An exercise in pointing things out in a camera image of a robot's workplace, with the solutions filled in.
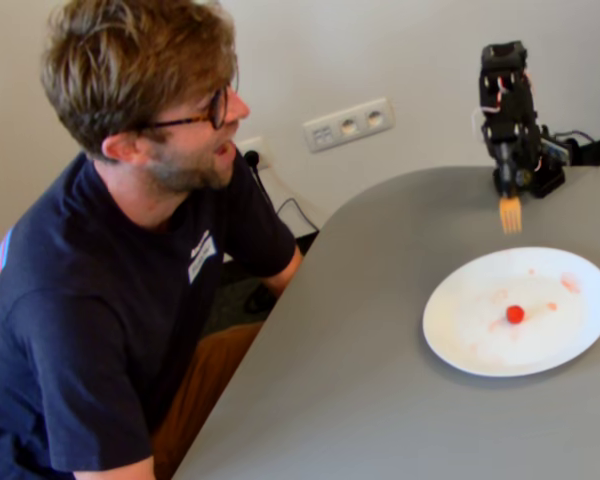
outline man's nose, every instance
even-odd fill
[[[227,105],[227,118],[226,123],[235,122],[238,120],[244,120],[251,113],[251,109],[249,106],[244,103],[240,95],[233,91],[232,88],[229,89],[229,98]]]

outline beard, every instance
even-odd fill
[[[202,188],[219,190],[229,185],[233,176],[233,162],[222,168],[216,165],[212,152],[183,155],[156,151],[153,158],[146,171],[153,186],[166,194],[190,193]]]

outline t-shirt sleeve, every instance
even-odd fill
[[[293,258],[295,238],[265,200],[240,153],[228,193],[227,253],[257,277],[282,272]]]
[[[125,369],[122,328],[107,305],[34,293],[16,304],[9,321],[37,377],[54,469],[104,471],[151,456]]]

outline grey table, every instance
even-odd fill
[[[515,246],[600,266],[600,169],[523,207],[504,236],[490,168],[408,174],[325,226],[176,480],[600,479],[600,339],[517,378],[439,360],[421,328],[453,270]]]

